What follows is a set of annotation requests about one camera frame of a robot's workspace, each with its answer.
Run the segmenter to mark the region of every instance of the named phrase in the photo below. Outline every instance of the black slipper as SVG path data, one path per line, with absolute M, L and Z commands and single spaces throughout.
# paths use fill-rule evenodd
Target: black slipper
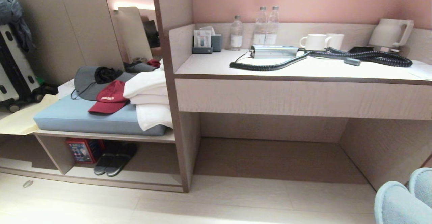
M 108 177 L 117 176 L 123 167 L 136 153 L 136 145 L 133 143 L 126 144 L 122 147 L 120 152 L 115 156 L 114 160 L 105 168 L 105 173 Z
M 116 154 L 122 146 L 119 143 L 112 142 L 105 144 L 105 147 L 104 153 L 94 167 L 94 173 L 98 176 L 105 173 L 106 167 L 115 159 Z

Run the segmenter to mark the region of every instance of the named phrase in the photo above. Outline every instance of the suitcase wheel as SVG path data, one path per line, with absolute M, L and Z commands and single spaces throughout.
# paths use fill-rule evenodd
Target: suitcase wheel
M 40 101 L 42 101 L 43 98 L 44 98 L 44 96 L 41 95 L 41 94 L 37 94 L 37 95 L 34 96 L 34 100 L 35 100 L 37 103 L 40 102 Z
M 10 112 L 18 112 L 21 108 L 19 105 L 17 104 L 11 104 L 9 105 L 9 107 L 7 108 Z

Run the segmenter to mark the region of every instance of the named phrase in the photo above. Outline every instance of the tile floor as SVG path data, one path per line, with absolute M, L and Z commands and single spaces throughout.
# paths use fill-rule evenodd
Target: tile floor
M 374 196 L 368 184 L 196 175 L 182 194 L 0 173 L 0 223 L 373 224 Z

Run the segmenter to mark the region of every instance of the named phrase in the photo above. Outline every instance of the plastic water bottle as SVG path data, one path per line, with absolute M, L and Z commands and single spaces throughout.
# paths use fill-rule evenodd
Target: plastic water bottle
M 255 21 L 255 31 L 253 32 L 253 44 L 264 44 L 266 40 L 266 7 L 260 7 L 260 13 Z
M 231 50 L 234 51 L 238 51 L 242 48 L 243 23 L 240 21 L 240 18 L 240 15 L 236 15 L 231 24 Z
M 279 30 L 279 7 L 273 7 L 273 11 L 267 21 L 266 44 L 276 44 L 277 32 Z

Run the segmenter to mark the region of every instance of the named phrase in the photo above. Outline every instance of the gray jacket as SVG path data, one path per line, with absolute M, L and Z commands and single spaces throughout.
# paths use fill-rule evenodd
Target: gray jacket
M 0 25 L 11 24 L 23 50 L 33 51 L 35 46 L 31 31 L 23 18 L 23 9 L 18 0 L 0 0 Z

